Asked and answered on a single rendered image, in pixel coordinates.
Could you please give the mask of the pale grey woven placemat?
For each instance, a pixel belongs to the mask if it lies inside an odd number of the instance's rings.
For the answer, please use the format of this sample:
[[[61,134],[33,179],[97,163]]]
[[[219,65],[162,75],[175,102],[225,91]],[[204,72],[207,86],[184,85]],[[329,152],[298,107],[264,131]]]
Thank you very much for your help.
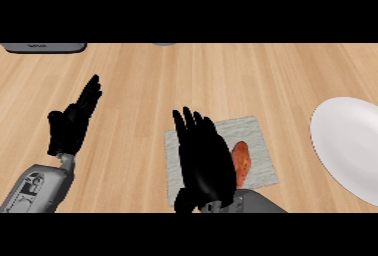
[[[243,188],[255,190],[278,183],[278,175],[269,156],[269,150],[255,116],[230,119],[215,123],[218,132],[224,137],[230,149],[238,142],[249,146],[252,167],[243,183]],[[184,187],[182,167],[179,159],[179,139],[175,130],[165,133],[166,146],[166,183],[169,205],[175,204],[176,196]]]

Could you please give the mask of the white round plate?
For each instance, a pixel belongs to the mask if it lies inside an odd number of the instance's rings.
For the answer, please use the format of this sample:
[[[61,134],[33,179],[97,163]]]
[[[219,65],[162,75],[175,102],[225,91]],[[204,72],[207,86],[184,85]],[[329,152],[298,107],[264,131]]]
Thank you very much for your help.
[[[339,184],[378,206],[378,106],[351,97],[324,101],[311,118],[311,138]]]

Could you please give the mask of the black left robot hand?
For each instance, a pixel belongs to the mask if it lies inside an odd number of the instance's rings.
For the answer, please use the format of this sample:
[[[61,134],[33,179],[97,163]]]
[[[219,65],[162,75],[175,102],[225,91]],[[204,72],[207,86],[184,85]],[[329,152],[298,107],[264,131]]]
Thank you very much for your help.
[[[100,76],[94,75],[76,103],[72,103],[64,112],[52,111],[48,115],[51,125],[51,142],[48,154],[76,155],[80,151],[89,121],[97,109],[98,101],[103,96]]]

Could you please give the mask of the orange-red oblong fruit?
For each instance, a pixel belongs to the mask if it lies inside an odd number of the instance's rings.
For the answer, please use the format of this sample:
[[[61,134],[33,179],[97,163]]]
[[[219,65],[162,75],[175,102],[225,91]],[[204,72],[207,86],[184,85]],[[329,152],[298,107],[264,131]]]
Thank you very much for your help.
[[[237,172],[237,188],[241,189],[252,168],[249,144],[244,141],[236,144],[231,155]]]

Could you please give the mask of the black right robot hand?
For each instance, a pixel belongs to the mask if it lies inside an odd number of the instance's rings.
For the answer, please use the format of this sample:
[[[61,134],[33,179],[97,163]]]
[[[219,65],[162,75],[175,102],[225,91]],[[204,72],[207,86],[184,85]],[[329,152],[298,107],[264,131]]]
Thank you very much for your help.
[[[175,211],[191,213],[209,203],[225,208],[234,203],[237,172],[231,151],[215,123],[199,112],[184,107],[173,111],[179,139],[179,158],[184,188],[175,200]]]

